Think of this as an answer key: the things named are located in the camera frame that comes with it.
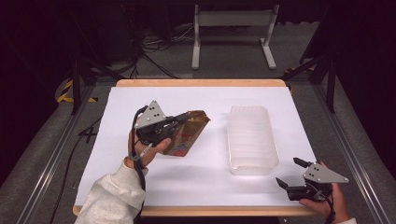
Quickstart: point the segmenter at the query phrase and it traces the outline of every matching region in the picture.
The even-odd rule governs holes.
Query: translucent plastic box
[[[233,106],[227,118],[227,135],[233,174],[268,175],[279,164],[266,108]]]

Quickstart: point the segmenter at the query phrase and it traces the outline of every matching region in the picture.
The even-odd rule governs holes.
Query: white metal stand
[[[199,11],[195,5],[194,31],[195,41],[192,52],[192,69],[199,68],[201,41],[199,38],[200,26],[266,26],[265,38],[261,38],[262,49],[270,69],[276,69],[269,43],[274,30],[279,5],[272,10],[260,11]]]

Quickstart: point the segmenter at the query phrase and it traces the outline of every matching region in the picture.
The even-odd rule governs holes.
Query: white tabletop
[[[186,157],[159,154],[148,166],[145,206],[300,206],[276,183],[279,177],[302,185],[305,169],[292,158],[316,160],[287,87],[112,88],[75,205],[84,204],[96,179],[117,171],[127,155],[134,113],[152,100],[166,116],[204,110],[211,121]],[[233,105],[268,109],[279,156],[269,175],[231,173],[226,118]]]

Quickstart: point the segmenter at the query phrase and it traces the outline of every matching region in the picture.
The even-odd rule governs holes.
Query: snack bag
[[[203,110],[192,110],[188,113],[189,119],[177,128],[172,143],[163,151],[164,155],[185,157],[210,121]]]

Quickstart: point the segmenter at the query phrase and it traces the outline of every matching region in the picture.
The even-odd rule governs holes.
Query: human hand
[[[333,223],[350,220],[350,215],[347,211],[347,203],[344,194],[337,183],[332,183],[332,197],[330,197],[329,199],[334,206],[335,219]],[[309,199],[301,199],[299,203],[318,212],[325,217],[327,217],[331,212],[330,206],[327,202],[316,203]]]
[[[135,142],[138,141],[138,137],[136,136],[136,133],[134,134],[134,141]],[[171,139],[170,138],[165,138],[156,147],[150,148],[146,152],[146,154],[142,158],[140,158],[141,163],[143,165],[142,168],[145,168],[147,165],[149,165],[149,163],[151,163],[152,160],[154,160],[154,158],[157,155],[157,153],[159,153],[159,152],[162,153],[169,146],[170,143],[171,143]],[[134,143],[132,143],[132,132],[129,132],[128,155],[132,151],[132,144],[134,144]],[[146,149],[146,147],[147,147],[146,145],[143,145],[140,141],[138,141],[136,143],[136,145],[134,146],[134,150],[136,151],[137,155],[140,155],[143,152],[143,150]],[[129,168],[134,168],[134,162],[131,159],[129,159],[129,158],[125,159],[125,164]]]

